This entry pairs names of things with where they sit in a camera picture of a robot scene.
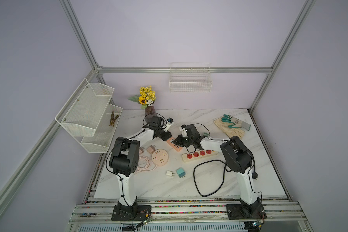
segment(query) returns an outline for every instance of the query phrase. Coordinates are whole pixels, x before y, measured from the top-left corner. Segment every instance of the wall-mounted wire basket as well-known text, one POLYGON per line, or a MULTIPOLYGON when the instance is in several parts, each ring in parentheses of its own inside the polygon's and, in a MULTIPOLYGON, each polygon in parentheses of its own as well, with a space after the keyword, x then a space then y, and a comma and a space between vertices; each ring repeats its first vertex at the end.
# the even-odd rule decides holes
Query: wall-mounted wire basket
POLYGON ((66 114, 63 109, 57 114, 56 121, 76 139, 89 153, 108 151, 119 117, 114 126, 110 125, 112 112, 120 116, 122 108, 110 104, 114 88, 101 83, 85 85, 66 114))
POLYGON ((210 63, 170 63, 170 92, 207 93, 212 89, 210 63))

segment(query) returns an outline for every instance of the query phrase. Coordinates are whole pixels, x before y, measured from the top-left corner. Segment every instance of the sunflower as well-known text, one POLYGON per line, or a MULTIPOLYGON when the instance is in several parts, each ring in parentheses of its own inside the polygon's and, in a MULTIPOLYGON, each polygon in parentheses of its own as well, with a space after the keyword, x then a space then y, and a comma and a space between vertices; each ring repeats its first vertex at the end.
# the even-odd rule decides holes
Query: sunflower
POLYGON ((139 97, 139 103, 142 104, 142 105, 145 105, 146 104, 146 99, 142 96, 139 97))

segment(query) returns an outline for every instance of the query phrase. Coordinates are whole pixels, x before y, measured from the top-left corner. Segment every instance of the green leaf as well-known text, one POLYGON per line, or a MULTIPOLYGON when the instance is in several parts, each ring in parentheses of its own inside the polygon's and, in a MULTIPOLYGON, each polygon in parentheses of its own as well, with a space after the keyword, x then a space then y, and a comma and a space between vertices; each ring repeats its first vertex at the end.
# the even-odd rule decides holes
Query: green leaf
POLYGON ((139 103, 139 96, 140 96, 140 95, 131 96, 130 98, 128 98, 128 100, 134 101, 134 102, 138 102, 138 103, 139 103))

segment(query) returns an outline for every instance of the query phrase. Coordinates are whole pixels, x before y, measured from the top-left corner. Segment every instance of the marble table surface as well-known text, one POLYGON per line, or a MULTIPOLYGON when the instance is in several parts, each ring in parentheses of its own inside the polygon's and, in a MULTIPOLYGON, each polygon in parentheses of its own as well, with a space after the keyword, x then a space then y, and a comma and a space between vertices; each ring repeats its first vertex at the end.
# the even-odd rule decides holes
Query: marble table surface
MULTIPOLYGON (((276 172, 269 160, 269 157, 264 149, 264 146, 259 138, 255 126, 246 109, 204 109, 204 110, 157 110, 165 118, 171 117, 174 123, 169 131, 176 138, 180 134, 180 126, 183 124, 189 125, 194 123, 204 124, 209 130, 211 137, 228 138, 213 121, 223 114, 232 115, 242 121, 251 124, 250 131, 245 130, 245 135, 242 142, 251 150, 255 157, 256 172, 258 178, 254 180, 255 192, 262 191, 263 198, 287 198, 281 183, 276 175, 276 172)), ((123 110, 120 116, 119 123, 116 128, 112 144, 115 144, 115 139, 119 136, 128 137, 140 130, 143 126, 144 118, 143 110, 123 110)), ((200 134, 207 132, 201 126, 196 125, 200 134)), ((135 192, 138 199, 151 200, 184 200, 184 199, 218 199, 218 198, 240 198, 240 188, 237 184, 236 174, 234 172, 225 175, 223 187, 214 195, 209 197, 201 197, 195 188, 193 182, 193 169, 196 165, 208 161, 219 159, 224 161, 221 152, 208 158, 202 158, 196 161, 184 163, 181 155, 188 153, 186 148, 180 152, 175 151, 166 142, 160 138, 155 138, 143 145, 145 151, 141 155, 151 157, 146 151, 147 147, 153 145, 156 149, 164 149, 169 154, 169 161, 166 165, 157 167, 150 172, 135 172, 135 192), (176 170, 183 168, 186 172, 185 178, 166 176, 166 171, 170 170, 176 173, 176 170)), ((194 151, 193 147, 188 148, 189 151, 194 151)), ((223 179, 223 167, 221 162, 211 162, 199 166, 196 169, 196 182, 200 192, 205 195, 215 191, 223 179)), ((100 175, 94 198, 98 199, 119 199, 120 193, 118 188, 118 180, 116 175, 109 173, 104 166, 100 175)))

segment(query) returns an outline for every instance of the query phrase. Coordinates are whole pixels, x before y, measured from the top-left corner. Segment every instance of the pink power strip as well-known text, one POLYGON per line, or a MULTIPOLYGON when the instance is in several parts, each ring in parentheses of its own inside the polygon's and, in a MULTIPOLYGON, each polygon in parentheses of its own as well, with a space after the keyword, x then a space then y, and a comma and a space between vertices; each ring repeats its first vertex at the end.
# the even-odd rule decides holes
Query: pink power strip
POLYGON ((183 147, 180 147, 178 145, 175 145, 174 143, 172 143, 174 141, 174 137, 169 138, 166 142, 172 147, 174 148, 175 151, 181 151, 183 149, 183 147))
POLYGON ((198 160, 204 157, 209 157, 213 155, 217 155, 217 151, 212 151, 212 150, 200 150, 200 151, 195 151, 195 152, 190 152, 182 155, 183 162, 189 162, 192 160, 198 160))

